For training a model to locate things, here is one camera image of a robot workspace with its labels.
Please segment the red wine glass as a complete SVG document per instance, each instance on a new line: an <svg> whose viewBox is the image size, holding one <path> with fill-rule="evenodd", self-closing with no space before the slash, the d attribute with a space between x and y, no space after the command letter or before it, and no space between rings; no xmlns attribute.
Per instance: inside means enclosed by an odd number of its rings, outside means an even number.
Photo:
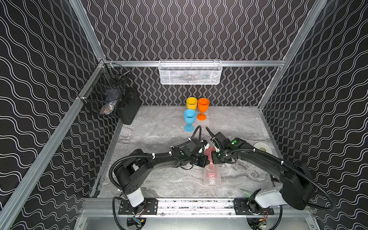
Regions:
<svg viewBox="0 0 368 230"><path fill-rule="evenodd" d="M213 163L212 152L216 153L216 149L210 146L206 151L205 155L208 156L209 164L204 168L203 185L207 187L216 187L221 184L221 178L219 174L218 166Z"/></svg>

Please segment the blue wine glass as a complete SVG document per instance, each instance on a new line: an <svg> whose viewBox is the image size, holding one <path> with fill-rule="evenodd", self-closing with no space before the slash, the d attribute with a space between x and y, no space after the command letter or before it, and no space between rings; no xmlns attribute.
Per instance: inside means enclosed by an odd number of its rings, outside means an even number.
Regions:
<svg viewBox="0 0 368 230"><path fill-rule="evenodd" d="M185 129L186 132L194 131L193 123L196 120L196 116L197 116L197 113L196 113L195 110L193 110L193 109L185 110L184 119L185 119L186 125L185 125L184 129Z"/></svg>

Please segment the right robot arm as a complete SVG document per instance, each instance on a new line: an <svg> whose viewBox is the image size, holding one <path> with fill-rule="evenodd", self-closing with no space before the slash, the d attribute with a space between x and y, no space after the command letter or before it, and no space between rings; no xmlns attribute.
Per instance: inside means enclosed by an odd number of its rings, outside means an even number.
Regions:
<svg viewBox="0 0 368 230"><path fill-rule="evenodd" d="M212 153L214 164L232 163L236 160L246 161L273 176L281 187L276 191L257 190L251 195L252 201L259 207L288 205L297 210L311 208L334 211L336 204L331 196L313 180L311 173L303 162L291 163L271 153L262 151L248 142L235 138L220 140L212 137L216 150ZM310 202L313 192L320 191L329 201L329 206L319 206Z"/></svg>

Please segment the yellow wine glass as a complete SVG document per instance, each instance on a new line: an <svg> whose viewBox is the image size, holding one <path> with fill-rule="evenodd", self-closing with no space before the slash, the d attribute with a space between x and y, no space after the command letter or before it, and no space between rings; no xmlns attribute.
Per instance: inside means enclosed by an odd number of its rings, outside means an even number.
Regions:
<svg viewBox="0 0 368 230"><path fill-rule="evenodd" d="M186 100L187 109L196 110L198 100L195 97L189 97Z"/></svg>

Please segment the orange wine glass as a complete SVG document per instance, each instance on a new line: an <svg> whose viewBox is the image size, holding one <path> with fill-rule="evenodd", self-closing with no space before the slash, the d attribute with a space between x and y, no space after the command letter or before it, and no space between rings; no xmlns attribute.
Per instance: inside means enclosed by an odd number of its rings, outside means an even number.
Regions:
<svg viewBox="0 0 368 230"><path fill-rule="evenodd" d="M200 114L197 115L198 120L200 120L200 121L206 120L207 117L205 115L205 112L208 110L209 104L210 104L210 101L207 98L198 99L197 107L198 107L198 110L200 112Z"/></svg>

